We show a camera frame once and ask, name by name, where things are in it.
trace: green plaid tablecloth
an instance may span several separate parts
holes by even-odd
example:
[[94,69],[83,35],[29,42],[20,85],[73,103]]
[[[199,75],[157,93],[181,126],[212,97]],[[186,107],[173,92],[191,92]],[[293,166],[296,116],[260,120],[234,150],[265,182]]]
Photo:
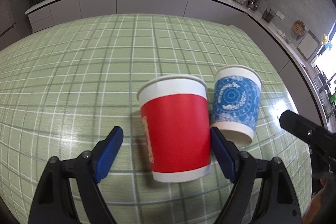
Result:
[[[115,125],[124,143],[99,184],[120,224],[213,223],[232,185],[215,158],[211,174],[187,183],[152,178],[137,90],[159,75],[188,73],[209,87],[226,64],[254,69],[262,78],[254,157],[281,157],[304,211],[310,202],[307,145],[279,127],[278,116],[296,110],[276,70],[241,30],[164,15],[113,15],[48,28],[0,52],[0,195],[27,223],[36,185],[47,160],[77,157],[104,139]],[[75,181],[78,214],[88,223]],[[258,197],[256,180],[244,221]]]

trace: kitchen cabinet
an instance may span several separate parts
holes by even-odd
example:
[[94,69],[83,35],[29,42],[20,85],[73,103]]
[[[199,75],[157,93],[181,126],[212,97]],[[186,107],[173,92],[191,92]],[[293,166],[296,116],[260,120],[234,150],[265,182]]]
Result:
[[259,48],[266,55],[267,59],[271,62],[277,73],[279,73],[289,62],[289,57],[268,34],[259,45]]
[[245,16],[246,15],[243,12],[222,4],[217,13],[215,22],[227,26],[236,26],[241,21],[242,17]]
[[299,108],[311,98],[308,87],[292,61],[287,63],[287,65],[280,71],[279,75],[289,91],[296,108]]
[[9,45],[13,44],[14,42],[21,39],[19,33],[17,32],[15,26],[13,28],[9,29],[7,32],[5,32],[2,36],[3,41],[5,42],[5,45],[8,47]]
[[220,7],[212,0],[188,0],[184,16],[215,22]]
[[60,0],[50,4],[54,25],[81,19],[79,0]]
[[188,0],[117,0],[118,14],[183,16]]
[[115,15],[117,0],[79,0],[82,18]]
[[31,23],[31,29],[33,32],[38,32],[38,31],[44,30],[52,26],[54,26],[52,16],[48,16],[48,17],[45,17],[43,19],[40,19],[38,21]]
[[0,34],[14,24],[9,0],[0,0]]
[[309,98],[306,102],[304,102],[300,107],[297,108],[297,111],[300,115],[311,120],[312,122],[321,125],[321,120],[319,117],[319,113],[316,109],[314,101],[312,98]]
[[38,20],[41,20],[41,19],[49,17],[49,16],[51,16],[51,12],[50,12],[50,7],[48,5],[48,6],[45,6],[41,9],[38,9],[38,10],[30,13],[28,15],[28,18],[29,18],[30,23],[32,24],[32,23],[34,23]]
[[2,51],[5,47],[5,42],[3,41],[2,37],[0,37],[0,51]]
[[247,14],[242,14],[243,15],[239,18],[239,20],[233,22],[232,25],[243,30],[253,40],[253,42],[259,46],[267,35],[266,31]]

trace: utensil holder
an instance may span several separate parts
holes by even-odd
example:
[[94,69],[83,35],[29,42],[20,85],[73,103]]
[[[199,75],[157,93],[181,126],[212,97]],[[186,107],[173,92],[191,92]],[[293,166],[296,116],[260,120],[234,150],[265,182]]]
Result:
[[274,17],[274,15],[272,15],[267,10],[265,10],[261,18],[263,20],[265,20],[267,23],[270,23],[271,20],[273,19],[273,17]]

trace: screw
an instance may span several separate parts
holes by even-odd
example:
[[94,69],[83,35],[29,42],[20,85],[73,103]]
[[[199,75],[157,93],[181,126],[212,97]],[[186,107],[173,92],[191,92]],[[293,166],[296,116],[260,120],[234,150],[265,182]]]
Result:
[[50,158],[49,162],[50,162],[51,164],[53,164],[53,163],[55,163],[57,160],[58,160],[58,158],[57,158],[56,156],[53,156],[53,157]]
[[91,156],[91,151],[86,150],[82,153],[83,158],[89,158]]
[[246,152],[246,151],[241,151],[240,154],[245,159],[247,159],[250,156],[250,154],[248,152]]
[[274,157],[274,161],[278,164],[282,162],[282,160],[279,157]]

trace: blue patterned paper cup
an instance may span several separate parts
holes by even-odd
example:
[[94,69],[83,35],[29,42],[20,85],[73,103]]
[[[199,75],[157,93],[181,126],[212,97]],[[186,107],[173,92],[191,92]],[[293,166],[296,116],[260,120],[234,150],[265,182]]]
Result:
[[258,119],[261,79],[242,65],[219,69],[215,75],[212,127],[236,146],[252,143]]

